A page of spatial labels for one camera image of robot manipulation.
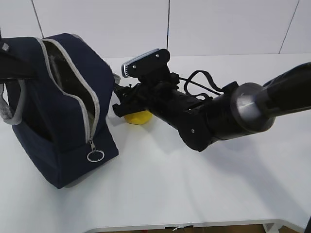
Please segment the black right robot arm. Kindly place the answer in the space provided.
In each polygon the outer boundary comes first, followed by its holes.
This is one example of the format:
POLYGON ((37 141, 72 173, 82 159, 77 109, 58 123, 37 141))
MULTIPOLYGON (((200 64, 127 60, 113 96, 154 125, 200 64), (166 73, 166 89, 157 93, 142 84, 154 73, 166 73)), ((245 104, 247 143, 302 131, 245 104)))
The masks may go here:
POLYGON ((217 141, 264 132, 276 117, 311 108, 310 63, 298 65, 264 85, 232 82, 219 88, 207 71, 203 75, 216 97, 180 92, 179 76, 171 73, 167 81, 156 84, 116 84, 114 93, 120 103, 113 105, 113 111, 123 117, 147 110, 175 128, 189 148, 203 151, 217 141))

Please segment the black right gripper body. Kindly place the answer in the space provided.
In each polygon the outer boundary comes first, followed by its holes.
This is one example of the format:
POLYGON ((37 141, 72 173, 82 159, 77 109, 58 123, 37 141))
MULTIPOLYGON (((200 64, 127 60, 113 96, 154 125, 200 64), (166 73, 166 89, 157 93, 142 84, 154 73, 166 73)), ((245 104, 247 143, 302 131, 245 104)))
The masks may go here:
POLYGON ((233 138, 233 116, 230 97, 233 83, 218 87, 207 71, 195 71, 184 80, 184 92, 179 91, 178 74, 157 70, 140 76, 134 86, 114 85, 119 99, 113 105, 115 115, 124 117, 144 110, 175 128, 182 141, 192 150, 203 151, 217 141, 233 138), (192 95, 188 85, 202 73, 217 97, 206 93, 192 95))

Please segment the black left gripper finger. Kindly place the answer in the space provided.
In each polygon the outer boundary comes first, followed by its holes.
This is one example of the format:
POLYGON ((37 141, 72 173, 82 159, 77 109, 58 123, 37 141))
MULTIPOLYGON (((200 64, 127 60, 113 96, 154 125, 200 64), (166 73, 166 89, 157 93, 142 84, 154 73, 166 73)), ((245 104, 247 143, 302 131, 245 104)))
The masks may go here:
POLYGON ((0 53, 0 83, 30 80, 37 77, 36 70, 30 63, 6 52, 0 53))

